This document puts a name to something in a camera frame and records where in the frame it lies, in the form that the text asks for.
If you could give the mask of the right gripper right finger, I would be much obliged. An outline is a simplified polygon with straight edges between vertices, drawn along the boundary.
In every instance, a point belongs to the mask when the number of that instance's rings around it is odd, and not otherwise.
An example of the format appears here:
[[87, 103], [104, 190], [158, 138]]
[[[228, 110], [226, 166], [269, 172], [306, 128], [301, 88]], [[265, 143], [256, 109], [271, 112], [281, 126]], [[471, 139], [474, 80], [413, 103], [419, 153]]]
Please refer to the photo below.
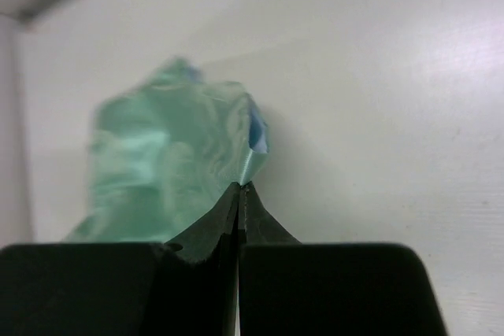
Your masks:
[[253, 183], [243, 186], [238, 205], [239, 329], [242, 335], [274, 335], [289, 329], [298, 311], [284, 253], [300, 242], [263, 205]]

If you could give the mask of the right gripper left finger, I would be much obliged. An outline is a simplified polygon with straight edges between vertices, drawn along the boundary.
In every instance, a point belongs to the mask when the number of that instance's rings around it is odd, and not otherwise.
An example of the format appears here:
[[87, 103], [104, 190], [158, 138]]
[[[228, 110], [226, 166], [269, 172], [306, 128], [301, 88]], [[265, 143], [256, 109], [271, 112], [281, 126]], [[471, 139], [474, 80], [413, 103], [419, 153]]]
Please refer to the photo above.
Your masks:
[[231, 184], [199, 220], [165, 243], [151, 288], [152, 335], [233, 335], [238, 201]]

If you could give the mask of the green patterned cloth placemat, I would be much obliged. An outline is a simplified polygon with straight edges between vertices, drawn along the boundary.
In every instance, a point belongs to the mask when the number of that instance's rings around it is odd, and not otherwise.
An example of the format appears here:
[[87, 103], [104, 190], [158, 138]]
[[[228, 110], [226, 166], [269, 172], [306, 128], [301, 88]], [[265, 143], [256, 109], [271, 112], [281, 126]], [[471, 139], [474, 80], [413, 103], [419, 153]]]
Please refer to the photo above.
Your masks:
[[246, 88], [176, 59], [95, 111], [87, 215], [68, 240], [166, 242], [249, 183], [268, 153]]

